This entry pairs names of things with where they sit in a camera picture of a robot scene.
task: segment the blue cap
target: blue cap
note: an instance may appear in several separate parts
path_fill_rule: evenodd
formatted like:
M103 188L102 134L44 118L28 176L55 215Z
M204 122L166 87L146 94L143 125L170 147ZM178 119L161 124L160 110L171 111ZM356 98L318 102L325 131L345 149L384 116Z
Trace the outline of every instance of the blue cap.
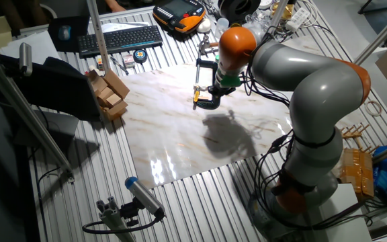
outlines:
M128 178L126 178L126 180L125 180L126 189L129 190L129 188L132 186L132 184L134 184L134 182L136 182L136 181L138 181L137 177L128 177Z

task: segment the black monitor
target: black monitor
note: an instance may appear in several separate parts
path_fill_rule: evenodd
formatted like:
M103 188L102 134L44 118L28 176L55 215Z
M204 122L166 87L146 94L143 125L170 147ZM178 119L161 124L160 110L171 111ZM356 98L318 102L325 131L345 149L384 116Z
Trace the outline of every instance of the black monitor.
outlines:
M19 59L0 54L5 66L19 68ZM100 121L101 111L92 85L70 64L47 58L43 65L33 63L30 77L14 77L30 104L65 112L80 120Z

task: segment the marble board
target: marble board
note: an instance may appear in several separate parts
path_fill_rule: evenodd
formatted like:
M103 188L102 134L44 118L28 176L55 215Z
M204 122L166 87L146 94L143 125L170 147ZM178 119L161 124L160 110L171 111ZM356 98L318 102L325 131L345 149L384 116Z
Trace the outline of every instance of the marble board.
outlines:
M130 89L124 130L147 188L265 153L292 128L285 105L247 96L243 86L224 96L216 110L194 109L195 76L195 63L188 63L121 77ZM201 69L200 84L211 81L211 69ZM366 120L355 111L337 126L360 122Z

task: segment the black keyboard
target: black keyboard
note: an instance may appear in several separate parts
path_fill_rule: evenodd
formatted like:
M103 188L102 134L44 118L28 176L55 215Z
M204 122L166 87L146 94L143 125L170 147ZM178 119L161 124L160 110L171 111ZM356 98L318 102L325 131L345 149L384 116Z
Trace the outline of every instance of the black keyboard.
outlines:
M79 41L80 58L94 57L100 54L95 34L79 36L77 39ZM162 45L162 37L158 26L145 26L104 33L104 40L109 54Z

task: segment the orange device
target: orange device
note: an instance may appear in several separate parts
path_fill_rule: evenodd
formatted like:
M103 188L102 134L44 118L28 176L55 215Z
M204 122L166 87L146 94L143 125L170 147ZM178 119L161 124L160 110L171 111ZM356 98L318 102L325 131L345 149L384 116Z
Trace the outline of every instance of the orange device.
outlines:
M198 26L206 14L195 0L167 0L153 8L153 17L171 30L189 32Z

